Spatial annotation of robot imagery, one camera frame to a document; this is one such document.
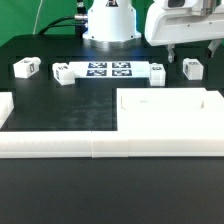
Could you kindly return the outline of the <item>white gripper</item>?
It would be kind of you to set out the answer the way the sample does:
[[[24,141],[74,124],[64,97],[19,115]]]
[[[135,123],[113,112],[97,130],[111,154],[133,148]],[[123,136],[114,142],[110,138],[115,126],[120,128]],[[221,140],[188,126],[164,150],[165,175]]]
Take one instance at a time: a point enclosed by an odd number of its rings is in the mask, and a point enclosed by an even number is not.
[[[145,22],[145,38],[151,46],[167,45],[174,62],[174,44],[212,40],[212,58],[224,38],[224,0],[154,0]]]

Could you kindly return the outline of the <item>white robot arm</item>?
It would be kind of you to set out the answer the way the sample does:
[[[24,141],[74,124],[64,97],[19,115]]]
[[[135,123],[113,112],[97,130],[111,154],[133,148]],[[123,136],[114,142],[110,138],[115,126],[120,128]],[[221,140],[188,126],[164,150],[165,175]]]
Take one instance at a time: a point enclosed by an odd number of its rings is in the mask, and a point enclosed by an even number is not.
[[[94,0],[87,14],[84,43],[98,48],[123,48],[144,38],[164,45],[168,60],[180,43],[209,41],[215,51],[224,40],[224,0],[153,0],[143,33],[137,31],[131,0]]]

